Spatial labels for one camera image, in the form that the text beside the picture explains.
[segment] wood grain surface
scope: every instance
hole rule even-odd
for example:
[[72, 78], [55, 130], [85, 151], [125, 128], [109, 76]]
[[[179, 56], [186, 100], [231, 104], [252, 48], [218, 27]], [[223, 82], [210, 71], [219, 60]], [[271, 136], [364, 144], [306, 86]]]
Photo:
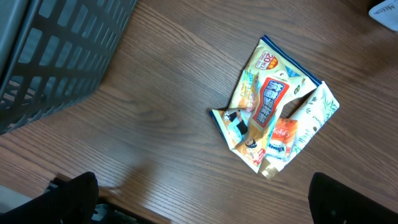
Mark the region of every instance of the wood grain surface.
[[[93, 171], [121, 188], [114, 202], [158, 223], [311, 223], [308, 187], [324, 172], [398, 212], [398, 35], [370, 2], [140, 0], [91, 98], [0, 137], [0, 184], [36, 197], [57, 174]], [[208, 115], [264, 34], [340, 102], [272, 180]]]

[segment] wooden table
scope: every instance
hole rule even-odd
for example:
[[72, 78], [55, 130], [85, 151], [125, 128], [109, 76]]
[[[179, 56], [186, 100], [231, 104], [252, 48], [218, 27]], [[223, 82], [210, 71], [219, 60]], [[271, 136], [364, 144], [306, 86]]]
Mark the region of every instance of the wooden table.
[[[308, 187], [324, 172], [398, 212], [398, 36], [370, 2], [140, 0], [91, 98], [0, 137], [0, 184], [36, 197], [57, 174], [90, 170], [159, 223], [311, 223]], [[341, 105], [272, 180], [208, 115], [228, 105], [263, 34]]]

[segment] small orange package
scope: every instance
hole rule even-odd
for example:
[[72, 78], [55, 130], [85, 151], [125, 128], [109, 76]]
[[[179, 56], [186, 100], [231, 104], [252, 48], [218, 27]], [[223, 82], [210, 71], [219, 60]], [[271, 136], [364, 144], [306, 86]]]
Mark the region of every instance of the small orange package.
[[286, 162], [290, 159], [299, 124], [296, 120], [279, 118], [266, 149], [266, 156]]

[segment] hand cream tube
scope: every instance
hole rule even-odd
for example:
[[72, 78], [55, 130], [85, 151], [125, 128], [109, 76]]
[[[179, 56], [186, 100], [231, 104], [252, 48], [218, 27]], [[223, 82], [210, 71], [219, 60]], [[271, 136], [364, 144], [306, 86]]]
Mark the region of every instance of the hand cream tube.
[[333, 113], [340, 107], [325, 82], [322, 82], [306, 102], [289, 118], [298, 121], [297, 137], [290, 159], [286, 162], [266, 156], [260, 172], [271, 178], [280, 172], [311, 140]]

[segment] gray basket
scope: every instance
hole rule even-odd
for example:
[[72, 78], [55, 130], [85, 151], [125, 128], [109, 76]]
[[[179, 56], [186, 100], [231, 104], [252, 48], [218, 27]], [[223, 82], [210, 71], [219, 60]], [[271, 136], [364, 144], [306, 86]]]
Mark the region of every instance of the gray basket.
[[0, 134], [94, 92], [136, 4], [136, 0], [26, 2], [15, 1], [23, 13], [9, 16], [8, 22], [19, 28], [14, 26], [15, 37], [8, 37], [12, 43], [0, 47], [10, 48], [4, 68], [0, 63]]

